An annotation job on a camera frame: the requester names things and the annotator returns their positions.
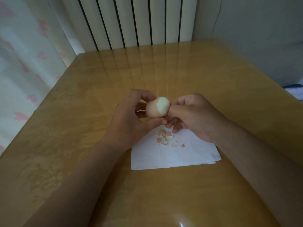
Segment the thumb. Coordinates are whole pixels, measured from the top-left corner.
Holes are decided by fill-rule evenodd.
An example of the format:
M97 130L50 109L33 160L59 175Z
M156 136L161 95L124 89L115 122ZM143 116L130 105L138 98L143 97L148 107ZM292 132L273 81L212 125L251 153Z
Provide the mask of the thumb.
M184 105L172 104L172 105L169 107L168 115L169 115L171 118L178 117L178 118L180 118L181 120L184 120L184 119L187 118L187 115L188 115L188 107L187 107L187 106L184 106Z
M150 132L151 130L157 128L160 125L166 125L167 124L167 120L163 117L161 118L154 118L151 119L147 122L143 122L142 126L144 128L144 131L146 131L146 133Z

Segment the person's left arm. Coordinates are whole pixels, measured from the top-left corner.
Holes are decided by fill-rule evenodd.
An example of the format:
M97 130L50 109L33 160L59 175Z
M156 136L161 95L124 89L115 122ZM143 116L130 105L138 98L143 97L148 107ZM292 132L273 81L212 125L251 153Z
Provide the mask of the person's left arm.
M152 129L167 124L165 118L147 117L146 102L156 99L150 91L130 90L116 106L105 135L93 146L87 159L47 199L24 227L74 226L89 224L97 199L118 158Z

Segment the white curtain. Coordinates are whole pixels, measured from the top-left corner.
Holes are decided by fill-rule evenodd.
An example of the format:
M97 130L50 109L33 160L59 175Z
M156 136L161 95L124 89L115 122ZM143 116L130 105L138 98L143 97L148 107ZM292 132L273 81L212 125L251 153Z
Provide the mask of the white curtain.
M81 52L61 0L0 0L0 155Z

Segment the person's right hand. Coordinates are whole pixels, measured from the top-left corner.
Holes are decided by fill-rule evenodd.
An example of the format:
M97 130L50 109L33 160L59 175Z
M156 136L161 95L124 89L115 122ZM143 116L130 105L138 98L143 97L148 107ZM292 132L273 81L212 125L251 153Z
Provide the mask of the person's right hand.
M221 112L198 93L174 100L166 119L168 121L166 128L174 125L173 133L181 129L189 129L203 141L211 143L214 142L221 127L229 123Z

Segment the hand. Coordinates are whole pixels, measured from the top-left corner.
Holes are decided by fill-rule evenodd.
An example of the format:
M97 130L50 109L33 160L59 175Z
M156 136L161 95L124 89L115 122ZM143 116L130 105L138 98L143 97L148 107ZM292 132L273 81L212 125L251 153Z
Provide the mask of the hand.
M166 128L174 125L173 133L177 133L181 129L189 129L203 141L213 143L222 125L229 122L198 93L181 96L171 104L165 118L168 121Z
M109 128L101 141L114 149L125 151L137 144L147 133L160 125L167 124L165 118L154 118L147 122L141 122L141 118L147 118L145 102L156 99L150 91L131 89L115 108Z

